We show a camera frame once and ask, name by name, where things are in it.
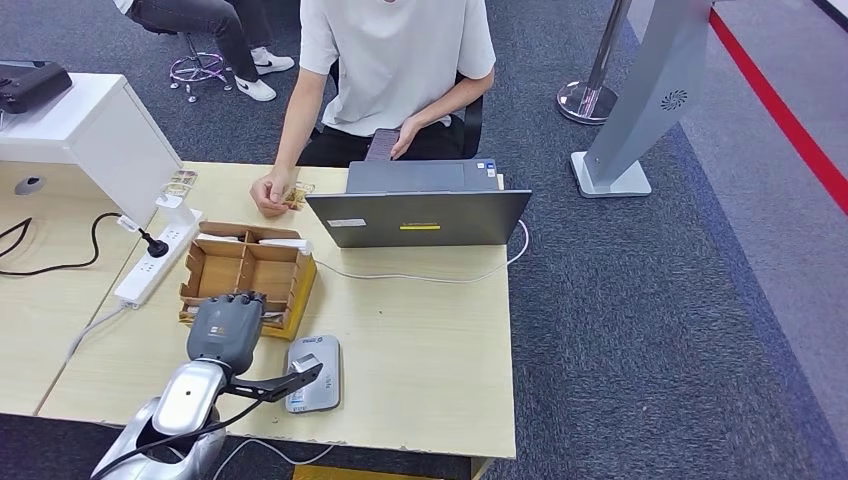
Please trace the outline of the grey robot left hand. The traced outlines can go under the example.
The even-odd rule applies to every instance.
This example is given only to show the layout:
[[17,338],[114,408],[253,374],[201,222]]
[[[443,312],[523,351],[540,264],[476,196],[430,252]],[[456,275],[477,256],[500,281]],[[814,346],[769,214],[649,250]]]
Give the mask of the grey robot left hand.
[[264,313],[265,295],[254,291],[204,300],[188,335],[188,358],[223,363],[231,375],[245,373],[253,362]]

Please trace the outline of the person's left hand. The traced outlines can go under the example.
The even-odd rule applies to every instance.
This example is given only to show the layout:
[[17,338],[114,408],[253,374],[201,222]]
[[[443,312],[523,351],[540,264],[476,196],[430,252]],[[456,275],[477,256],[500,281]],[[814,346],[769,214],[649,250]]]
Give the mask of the person's left hand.
[[415,136],[425,126],[425,122],[417,115],[407,118],[400,127],[398,140],[392,147],[390,158],[398,160],[410,148]]

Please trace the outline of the person's right hand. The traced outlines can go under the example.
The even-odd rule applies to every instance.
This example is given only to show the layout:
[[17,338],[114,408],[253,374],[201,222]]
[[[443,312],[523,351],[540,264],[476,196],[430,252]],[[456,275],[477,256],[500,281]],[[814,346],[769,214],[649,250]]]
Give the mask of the person's right hand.
[[275,218],[290,210],[284,202],[284,194],[292,180],[291,168],[275,166],[268,174],[253,182],[250,196],[262,216]]

